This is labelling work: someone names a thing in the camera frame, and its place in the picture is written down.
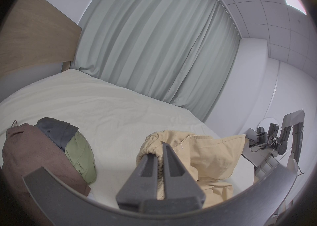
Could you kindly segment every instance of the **green garment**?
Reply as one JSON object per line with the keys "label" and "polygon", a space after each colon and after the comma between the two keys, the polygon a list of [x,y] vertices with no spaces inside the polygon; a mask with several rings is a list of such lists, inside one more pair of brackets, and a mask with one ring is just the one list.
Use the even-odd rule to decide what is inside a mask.
{"label": "green garment", "polygon": [[65,154],[88,184],[96,180],[97,172],[93,151],[80,132],[77,131],[67,143]]}

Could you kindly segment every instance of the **beige pants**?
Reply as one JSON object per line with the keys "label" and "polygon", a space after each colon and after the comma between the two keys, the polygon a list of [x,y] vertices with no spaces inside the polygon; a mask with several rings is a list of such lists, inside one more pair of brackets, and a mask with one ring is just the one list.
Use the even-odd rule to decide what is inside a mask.
{"label": "beige pants", "polygon": [[171,145],[180,161],[206,194],[203,208],[232,197],[232,185],[219,180],[232,175],[245,144],[245,135],[213,139],[207,135],[165,130],[146,137],[137,156],[137,164],[145,154],[155,154],[158,157],[157,199],[164,199],[163,142]]}

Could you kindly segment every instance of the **white bed sheet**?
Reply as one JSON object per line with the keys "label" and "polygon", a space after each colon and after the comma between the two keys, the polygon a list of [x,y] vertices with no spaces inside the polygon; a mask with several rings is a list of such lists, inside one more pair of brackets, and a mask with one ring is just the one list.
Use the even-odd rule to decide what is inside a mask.
{"label": "white bed sheet", "polygon": [[[113,208],[118,208],[115,195],[134,170],[136,156],[149,134],[170,129],[219,138],[187,109],[70,69],[26,86],[0,103],[0,149],[14,120],[19,125],[35,125],[42,117],[79,127],[96,161],[97,181],[90,185],[92,193],[96,201]],[[236,195],[253,180],[253,165],[241,156],[226,181]]]}

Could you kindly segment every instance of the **curtain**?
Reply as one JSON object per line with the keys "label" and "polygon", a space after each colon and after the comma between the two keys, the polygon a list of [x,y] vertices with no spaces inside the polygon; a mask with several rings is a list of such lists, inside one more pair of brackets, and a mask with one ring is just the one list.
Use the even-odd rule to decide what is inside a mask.
{"label": "curtain", "polygon": [[240,36],[219,0],[98,0],[72,67],[209,115]]}

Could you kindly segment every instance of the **ceiling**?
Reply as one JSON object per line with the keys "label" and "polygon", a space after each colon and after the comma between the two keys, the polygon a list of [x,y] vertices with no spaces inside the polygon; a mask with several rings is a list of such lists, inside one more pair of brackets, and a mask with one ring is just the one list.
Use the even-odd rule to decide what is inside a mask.
{"label": "ceiling", "polygon": [[285,0],[223,0],[242,37],[267,40],[269,57],[295,66],[317,80],[317,29],[311,16]]}

